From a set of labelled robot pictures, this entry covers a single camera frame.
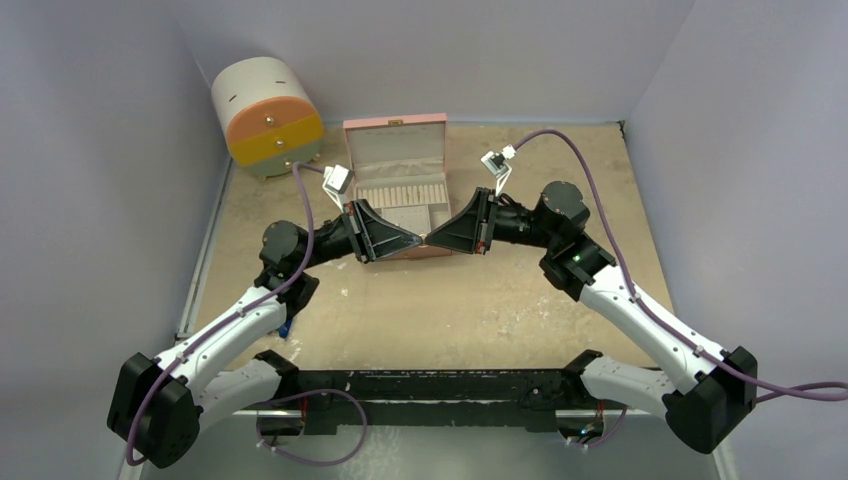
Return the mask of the pink jewelry box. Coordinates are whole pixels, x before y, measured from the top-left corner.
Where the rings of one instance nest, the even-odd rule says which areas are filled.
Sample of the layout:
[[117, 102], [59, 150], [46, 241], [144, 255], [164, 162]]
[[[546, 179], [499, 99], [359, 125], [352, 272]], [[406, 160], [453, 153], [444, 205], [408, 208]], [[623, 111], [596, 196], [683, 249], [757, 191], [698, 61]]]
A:
[[353, 197], [421, 237], [450, 220], [447, 122], [445, 113], [344, 121]]

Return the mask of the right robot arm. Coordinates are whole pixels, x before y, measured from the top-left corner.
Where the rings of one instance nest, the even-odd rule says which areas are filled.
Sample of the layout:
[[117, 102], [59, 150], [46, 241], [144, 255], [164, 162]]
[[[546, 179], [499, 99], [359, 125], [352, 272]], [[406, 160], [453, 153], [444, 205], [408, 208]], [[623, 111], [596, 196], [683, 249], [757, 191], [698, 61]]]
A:
[[587, 353], [571, 362], [561, 392], [576, 407], [611, 400], [651, 413], [692, 450], [713, 452], [756, 405], [758, 361], [743, 347], [729, 351], [629, 284], [620, 263], [585, 231], [590, 211], [579, 189], [549, 183], [533, 209], [479, 187], [458, 214], [425, 237], [426, 244], [485, 254], [494, 241], [544, 248], [539, 262], [557, 290], [611, 322], [656, 363], [655, 370]]

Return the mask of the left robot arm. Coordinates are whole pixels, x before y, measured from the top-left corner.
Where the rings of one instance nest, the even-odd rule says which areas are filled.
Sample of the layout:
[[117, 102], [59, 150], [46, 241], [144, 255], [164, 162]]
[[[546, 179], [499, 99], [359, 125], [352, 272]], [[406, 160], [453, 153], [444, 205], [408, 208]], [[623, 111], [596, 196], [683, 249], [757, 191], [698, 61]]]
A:
[[215, 377], [311, 300], [319, 281], [306, 269], [346, 255], [370, 263], [422, 243], [421, 235], [383, 219], [365, 200], [344, 204], [320, 228], [270, 224], [262, 235], [262, 269], [231, 307], [188, 339], [152, 358], [136, 353], [121, 366], [107, 426], [125, 441], [126, 463], [166, 468], [188, 451], [211, 416], [201, 396]]

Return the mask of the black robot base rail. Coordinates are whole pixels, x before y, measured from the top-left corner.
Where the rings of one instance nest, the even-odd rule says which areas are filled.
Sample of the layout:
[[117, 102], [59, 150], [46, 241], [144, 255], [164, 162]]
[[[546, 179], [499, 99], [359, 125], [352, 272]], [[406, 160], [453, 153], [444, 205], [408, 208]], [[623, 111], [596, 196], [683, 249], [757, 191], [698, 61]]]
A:
[[296, 410], [307, 435], [342, 426], [514, 427], [584, 442], [605, 433], [604, 401], [578, 383], [580, 362], [507, 370], [302, 370], [266, 350], [281, 380], [271, 406]]

